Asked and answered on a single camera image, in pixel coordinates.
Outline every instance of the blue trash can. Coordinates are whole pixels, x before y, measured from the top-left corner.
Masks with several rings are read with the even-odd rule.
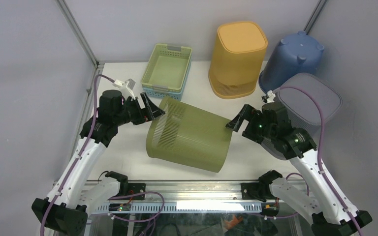
[[[258,84],[261,90],[265,93],[275,90],[298,73],[315,74],[323,52],[324,46],[305,31],[286,36],[260,73]]]

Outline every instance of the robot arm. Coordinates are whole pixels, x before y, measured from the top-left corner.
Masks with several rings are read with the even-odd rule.
[[[164,114],[145,93],[141,94],[145,108],[141,108],[132,92],[134,84],[133,80],[115,81],[113,85],[120,90],[103,92],[95,123],[93,125],[91,118],[83,125],[76,151],[63,175],[45,199],[35,199],[32,210],[40,222],[45,218],[45,227],[69,236],[80,235],[96,207],[117,194],[126,195],[127,177],[116,172],[107,173],[102,182],[85,194],[82,189],[93,166],[117,135],[119,126],[129,122],[143,124]]]
[[[243,131],[243,136],[289,160],[310,186],[316,200],[295,189],[276,171],[270,171],[259,178],[259,187],[254,194],[256,197],[263,201],[282,199],[312,225],[316,236],[349,236],[356,232],[353,220],[360,227],[372,221],[367,211],[359,211],[344,195],[323,165],[323,172],[347,205],[347,209],[342,207],[323,178],[323,173],[319,171],[315,142],[306,130],[291,126],[282,103],[267,103],[261,111],[246,104],[236,118],[227,124],[227,128],[237,132],[244,120],[249,124]]]

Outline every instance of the basket handle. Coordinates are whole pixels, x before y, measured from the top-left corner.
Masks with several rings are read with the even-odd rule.
[[[167,86],[162,86],[162,85],[152,85],[153,90],[159,93],[168,93],[169,88]]]
[[[169,46],[169,45],[167,45],[167,49],[169,51],[176,51],[176,52],[181,52],[182,51],[182,47],[177,47],[177,46]]]

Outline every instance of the white arm segment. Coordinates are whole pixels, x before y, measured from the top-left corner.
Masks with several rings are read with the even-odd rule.
[[[106,200],[115,196],[120,191],[121,184],[114,178],[106,177],[80,196],[79,205],[87,205],[86,213],[90,216]]]
[[[58,194],[59,186],[62,183],[64,177],[66,176],[70,166],[73,164],[76,158],[79,158],[78,153],[79,153],[79,150],[82,148],[83,143],[85,142],[85,139],[86,138],[79,139],[79,142],[76,146],[76,151],[72,159],[70,160],[69,164],[67,165],[66,169],[64,170],[57,184],[47,194],[49,201],[51,201],[54,198],[54,196]],[[102,153],[105,150],[106,150],[106,147],[102,143],[96,144],[95,140],[89,139],[89,142],[86,145],[85,151],[82,154],[82,159],[79,159],[77,161],[76,166],[74,167],[73,171],[70,173],[70,176],[68,180],[66,181],[66,184],[64,185],[63,190],[60,192],[61,195],[54,202],[55,204],[60,205],[62,203],[65,203],[67,208],[72,208],[72,209],[76,208],[79,202],[80,195],[82,193],[83,186],[85,186],[85,182],[88,179],[96,161],[99,159],[99,157],[102,155]]]
[[[319,168],[317,165],[317,151],[309,150],[304,153],[303,158],[295,157],[290,159],[290,162],[294,167],[296,167],[299,173],[301,173],[306,183],[309,185],[312,193],[318,200],[319,207],[322,209],[324,218],[327,220],[327,222],[336,225],[339,225],[340,221],[342,220],[348,222],[350,220],[350,217],[348,216],[347,212],[344,211],[341,203],[331,191],[322,174],[319,173]],[[345,201],[348,210],[353,215],[353,217],[355,217],[357,215],[356,211],[358,211],[357,207],[353,203],[351,203],[350,200],[348,200],[348,198],[344,195],[338,184],[326,169],[324,163],[322,163],[322,166],[325,170],[325,174],[333,184],[334,188],[340,194],[341,198]]]
[[[285,178],[275,179],[270,185],[270,192],[302,215],[310,225],[314,223],[312,214],[318,214],[322,211],[316,200],[293,187]]]

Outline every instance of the blue basket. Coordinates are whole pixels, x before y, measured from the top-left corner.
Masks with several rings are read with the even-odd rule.
[[[188,74],[189,74],[191,64],[192,64],[192,61],[190,58],[188,69],[186,70],[185,78],[183,81],[182,90],[180,92],[171,92],[171,91],[165,91],[165,90],[156,89],[156,88],[148,88],[148,87],[143,86],[144,92],[146,92],[146,94],[151,97],[164,98],[166,96],[169,96],[173,99],[180,101],[182,99],[183,91],[185,90],[186,81],[188,80]]]

